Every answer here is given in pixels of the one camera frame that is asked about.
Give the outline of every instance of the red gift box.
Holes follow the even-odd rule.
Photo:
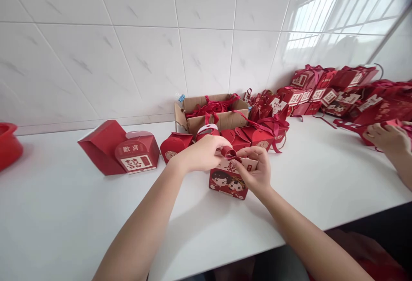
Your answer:
[[[327,107],[325,112],[342,117],[351,110],[360,97],[358,94],[339,92],[338,98]]]
[[[157,168],[159,147],[154,135],[148,131],[126,134],[127,141],[116,147],[115,155],[128,174]]]
[[[337,98],[338,98],[338,93],[333,88],[327,88],[325,93],[323,94],[321,103],[325,106],[328,106]]]
[[[245,126],[241,130],[246,134],[251,142],[251,146],[258,146],[269,151],[274,140],[273,134],[257,128],[256,126]]]
[[[323,71],[323,75],[321,76],[319,83],[316,86],[316,88],[318,89],[327,88],[337,73],[337,70],[333,67],[324,68]]]
[[[345,66],[336,73],[330,85],[335,89],[343,90],[356,86],[362,78],[363,73],[360,70]]]
[[[82,139],[79,145],[90,160],[106,176],[124,174],[126,171],[117,161],[116,147],[127,140],[126,132],[115,120],[105,121]]]
[[[319,109],[321,108],[322,104],[320,102],[310,103],[308,109],[305,112],[306,116],[313,116],[315,115]]]
[[[316,89],[309,99],[309,103],[320,101],[325,94],[326,88]]]
[[[292,86],[287,86],[280,88],[277,91],[277,94],[282,98],[282,101],[284,101],[286,104],[289,106],[294,106],[298,105],[303,93],[305,91],[302,89],[297,89]]]
[[[302,96],[300,97],[298,105],[307,103],[309,101],[309,99],[311,98],[312,93],[313,93],[313,90],[304,91]]]
[[[320,77],[323,75],[322,66],[312,67],[309,64],[302,70],[297,70],[292,77],[291,86],[311,90],[316,87]]]
[[[356,67],[355,69],[360,70],[363,73],[363,78],[359,82],[360,86],[365,86],[369,84],[372,81],[372,79],[375,77],[375,75],[379,72],[379,70],[377,70],[375,66],[365,67],[363,65],[360,65]]]
[[[267,126],[272,130],[274,140],[272,142],[273,149],[276,153],[281,153],[277,146],[286,140],[286,133],[289,130],[289,123],[286,122],[286,113],[284,111],[282,115],[276,115],[272,118],[266,118],[259,120],[258,123],[262,123],[264,126]]]
[[[248,188],[234,165],[230,163],[230,159],[234,158],[241,162],[248,171],[255,171],[258,161],[237,157],[235,150],[231,150],[230,147],[223,147],[222,152],[216,151],[217,155],[220,153],[225,158],[210,171],[209,188],[245,200]]]
[[[160,152],[162,153],[164,162],[167,164],[172,157],[186,149],[192,143],[193,135],[172,132],[169,138],[160,145]]]
[[[240,149],[250,147],[251,142],[241,128],[234,130],[221,130],[222,137],[226,138],[232,144],[233,149],[237,152]]]
[[[305,104],[301,104],[301,105],[297,105],[295,107],[293,107],[293,111],[292,111],[292,117],[295,116],[303,116],[306,111],[308,110],[310,106],[310,103],[305,103]]]

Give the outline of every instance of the red ribbon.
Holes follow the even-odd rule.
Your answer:
[[[226,160],[231,160],[231,159],[235,159],[237,160],[239,163],[242,163],[242,160],[240,159],[240,157],[238,157],[236,155],[236,151],[229,147],[229,146],[224,146],[221,150],[222,155],[224,156],[224,158]]]
[[[186,118],[205,116],[205,122],[208,124],[210,115],[212,114],[215,118],[213,122],[216,124],[219,121],[217,113],[229,111],[229,106],[240,99],[240,96],[233,93],[227,101],[211,101],[208,96],[205,96],[205,99],[207,104],[203,107],[200,107],[200,105],[197,104],[197,109],[193,110],[192,113],[187,113]]]

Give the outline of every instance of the person's hand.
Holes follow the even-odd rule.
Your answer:
[[[412,125],[411,122],[403,122],[404,125]],[[386,153],[407,153],[411,151],[411,139],[407,132],[393,125],[385,125],[383,128],[380,123],[368,126],[363,137],[373,143],[378,149]]]
[[[249,172],[242,166],[241,163],[232,159],[230,162],[235,165],[237,171],[240,173],[246,186],[256,195],[259,196],[264,192],[272,189],[270,186],[270,162],[266,149],[262,147],[252,146],[243,148],[237,153],[239,157],[248,157],[250,159],[258,160],[259,163],[255,171]]]
[[[169,161],[186,173],[191,171],[208,171],[220,164],[223,155],[215,156],[216,150],[224,146],[230,146],[229,141],[222,136],[206,135],[197,143],[176,154]]]

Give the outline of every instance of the white countertop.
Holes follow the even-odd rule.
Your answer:
[[[283,154],[270,155],[272,186],[326,230],[412,201],[383,153],[319,119],[289,118]],[[147,130],[158,145],[174,122]],[[22,158],[0,172],[0,280],[91,280],[105,251],[165,164],[104,177],[77,144],[88,130],[20,136]],[[249,192],[240,201],[188,175],[150,280],[177,280],[284,244]]]

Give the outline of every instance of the red bowl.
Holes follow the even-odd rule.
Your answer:
[[[0,171],[11,165],[23,154],[23,146],[13,135],[17,126],[0,123]]]

